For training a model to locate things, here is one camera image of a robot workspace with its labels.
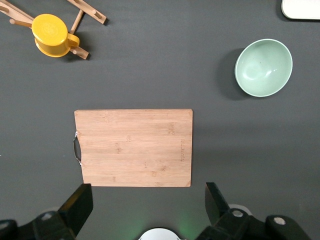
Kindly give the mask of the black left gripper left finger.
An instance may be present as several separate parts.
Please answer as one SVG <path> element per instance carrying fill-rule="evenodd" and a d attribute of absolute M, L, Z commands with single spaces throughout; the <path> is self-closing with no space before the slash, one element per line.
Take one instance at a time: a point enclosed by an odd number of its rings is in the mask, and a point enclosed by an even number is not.
<path fill-rule="evenodd" d="M 81 184 L 58 209 L 66 226 L 77 236 L 93 210 L 93 193 L 90 183 Z"/>

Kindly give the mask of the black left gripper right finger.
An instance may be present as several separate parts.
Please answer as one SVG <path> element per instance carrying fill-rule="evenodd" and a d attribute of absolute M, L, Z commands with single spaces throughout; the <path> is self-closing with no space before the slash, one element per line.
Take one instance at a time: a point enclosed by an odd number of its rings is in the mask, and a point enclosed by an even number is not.
<path fill-rule="evenodd" d="M 205 210 L 211 225 L 214 225 L 228 210 L 228 203 L 214 182 L 205 185 Z"/>

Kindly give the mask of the wooden cutting board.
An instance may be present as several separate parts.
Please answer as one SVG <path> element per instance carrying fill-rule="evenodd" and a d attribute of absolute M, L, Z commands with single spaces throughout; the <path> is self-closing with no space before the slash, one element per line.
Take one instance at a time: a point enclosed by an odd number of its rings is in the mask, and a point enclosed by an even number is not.
<path fill-rule="evenodd" d="M 83 182 L 94 187 L 191 185 L 191 109 L 74 112 Z"/>

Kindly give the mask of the light green bowl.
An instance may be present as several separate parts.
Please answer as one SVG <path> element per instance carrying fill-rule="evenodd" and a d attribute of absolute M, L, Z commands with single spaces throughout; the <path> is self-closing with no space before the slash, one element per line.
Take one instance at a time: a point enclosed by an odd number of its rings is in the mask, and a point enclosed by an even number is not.
<path fill-rule="evenodd" d="M 275 39 L 260 39 L 248 45 L 238 56 L 234 76 L 238 86 L 248 95 L 269 97 L 289 81 L 293 70 L 290 50 Z"/>

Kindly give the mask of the yellow mug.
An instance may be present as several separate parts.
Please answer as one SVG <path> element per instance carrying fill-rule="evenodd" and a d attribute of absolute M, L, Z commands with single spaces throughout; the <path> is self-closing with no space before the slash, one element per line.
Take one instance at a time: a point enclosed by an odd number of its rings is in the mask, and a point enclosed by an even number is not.
<path fill-rule="evenodd" d="M 68 32 L 66 24 L 57 16 L 44 13 L 36 16 L 31 24 L 37 48 L 53 58 L 65 56 L 71 48 L 80 45 L 80 39 Z"/>

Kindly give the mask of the cream bear print tray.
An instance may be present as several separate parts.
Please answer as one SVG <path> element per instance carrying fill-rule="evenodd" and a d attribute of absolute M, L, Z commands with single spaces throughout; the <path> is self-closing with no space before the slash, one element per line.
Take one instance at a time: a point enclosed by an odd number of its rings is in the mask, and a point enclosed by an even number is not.
<path fill-rule="evenodd" d="M 293 20 L 320 20 L 320 0 L 282 0 L 281 11 Z"/>

